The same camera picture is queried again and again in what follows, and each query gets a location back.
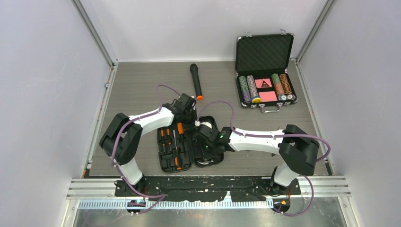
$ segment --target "silver handle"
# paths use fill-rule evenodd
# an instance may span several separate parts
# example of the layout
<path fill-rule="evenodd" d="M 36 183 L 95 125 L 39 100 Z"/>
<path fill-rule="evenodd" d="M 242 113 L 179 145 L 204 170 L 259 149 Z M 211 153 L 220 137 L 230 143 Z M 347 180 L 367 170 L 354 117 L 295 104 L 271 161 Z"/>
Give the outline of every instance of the silver handle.
<path fill-rule="evenodd" d="M 280 110 L 281 110 L 281 106 L 282 106 L 283 104 L 279 103 L 279 104 L 277 104 L 277 105 L 279 106 L 279 109 L 278 109 L 278 110 L 263 110 L 263 109 L 264 109 L 264 107 L 262 107 L 262 108 L 261 108 L 261 112 L 262 112 L 262 113 L 272 113 L 272 112 L 278 112 L 278 111 L 280 111 Z"/>

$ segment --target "case lid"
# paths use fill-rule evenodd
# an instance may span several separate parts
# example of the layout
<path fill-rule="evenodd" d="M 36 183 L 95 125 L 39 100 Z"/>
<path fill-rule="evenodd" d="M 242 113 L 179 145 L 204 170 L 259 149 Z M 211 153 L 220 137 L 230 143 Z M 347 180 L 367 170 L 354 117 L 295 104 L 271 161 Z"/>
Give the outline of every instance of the case lid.
<path fill-rule="evenodd" d="M 293 41 L 292 34 L 239 37 L 235 57 L 236 72 L 285 70 Z"/>

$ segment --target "gray wooden tabletop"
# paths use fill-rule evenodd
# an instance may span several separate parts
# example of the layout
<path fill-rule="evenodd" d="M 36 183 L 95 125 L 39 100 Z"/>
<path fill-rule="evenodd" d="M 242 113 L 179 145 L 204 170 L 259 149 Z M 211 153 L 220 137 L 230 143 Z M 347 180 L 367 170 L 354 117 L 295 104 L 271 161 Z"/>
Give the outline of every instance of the gray wooden tabletop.
<path fill-rule="evenodd" d="M 166 84 L 179 92 L 195 95 L 189 65 L 192 62 L 123 62 L 118 65 L 109 103 L 100 135 L 118 113 L 137 115 L 157 109 L 156 86 Z M 308 134 L 316 135 L 304 93 L 293 62 L 288 74 L 298 96 L 298 103 L 282 107 L 278 113 L 261 113 L 257 109 L 242 109 L 235 85 L 233 61 L 196 62 L 199 67 L 204 100 L 197 103 L 198 112 L 207 103 L 215 100 L 230 102 L 235 108 L 234 126 L 245 130 L 272 131 L 287 124 L 295 124 Z M 164 103 L 170 103 L 177 95 L 161 88 Z M 218 127 L 229 126 L 231 111 L 225 104 L 213 104 L 203 115 L 215 118 Z M 168 175 L 160 169 L 157 156 L 156 131 L 140 140 L 135 159 L 145 175 Z M 222 163 L 206 168 L 193 165 L 188 171 L 175 175 L 271 175 L 275 166 L 281 164 L 280 156 L 258 151 L 226 152 Z M 110 167 L 110 158 L 98 147 L 93 156 L 91 175 L 117 175 Z M 323 162 L 317 163 L 315 174 L 326 175 Z"/>

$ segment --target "open tool case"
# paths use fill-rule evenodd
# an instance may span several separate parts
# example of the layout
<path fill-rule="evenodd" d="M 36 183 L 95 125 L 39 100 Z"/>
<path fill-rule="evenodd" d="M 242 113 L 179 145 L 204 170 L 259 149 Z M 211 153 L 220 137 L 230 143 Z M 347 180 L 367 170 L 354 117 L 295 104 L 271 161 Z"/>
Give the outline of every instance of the open tool case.
<path fill-rule="evenodd" d="M 274 35 L 251 35 L 250 32 L 246 34 L 247 36 L 237 38 L 235 58 L 235 80 L 242 108 L 260 107 L 263 113 L 267 113 L 277 112 L 283 105 L 296 103 L 298 98 L 287 74 L 294 35 L 286 34 L 284 31 L 282 34 Z M 257 88 L 257 92 L 258 94 L 262 92 L 275 92 L 277 97 L 278 94 L 271 77 L 274 73 L 286 75 L 293 94 L 292 98 L 287 100 L 277 99 L 268 102 L 264 102 L 262 98 L 261 100 L 256 100 L 257 102 L 245 103 L 239 77 L 245 76 L 246 78 L 252 75 L 255 81 L 260 82 L 259 79 L 266 79 L 267 82 L 270 81 L 271 87 Z M 277 106 L 278 110 L 265 111 L 263 108 L 266 106 Z"/>
<path fill-rule="evenodd" d="M 217 124 L 211 116 L 200 117 L 199 121 L 201 124 L 208 122 L 213 129 L 217 129 Z M 198 167 L 207 167 L 223 161 L 224 154 L 217 156 L 210 154 L 207 147 L 197 142 L 194 137 L 194 125 L 181 125 L 182 127 L 172 124 L 157 130 L 158 155 L 160 167 L 164 172 L 185 171 L 190 169 L 193 163 Z"/>

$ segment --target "microphone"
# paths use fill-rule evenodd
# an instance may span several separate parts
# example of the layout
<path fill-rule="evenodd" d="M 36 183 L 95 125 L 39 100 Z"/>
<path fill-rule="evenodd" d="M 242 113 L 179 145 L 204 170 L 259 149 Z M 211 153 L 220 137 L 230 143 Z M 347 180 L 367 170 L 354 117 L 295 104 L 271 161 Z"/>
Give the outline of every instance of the microphone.
<path fill-rule="evenodd" d="M 189 67 L 189 71 L 191 71 L 191 74 L 192 74 L 193 86 L 195 87 L 196 99 L 198 101 L 201 101 L 201 100 L 203 100 L 203 95 L 202 95 L 202 90 L 201 90 L 201 83 L 199 81 L 198 66 L 196 64 L 191 64 Z"/>

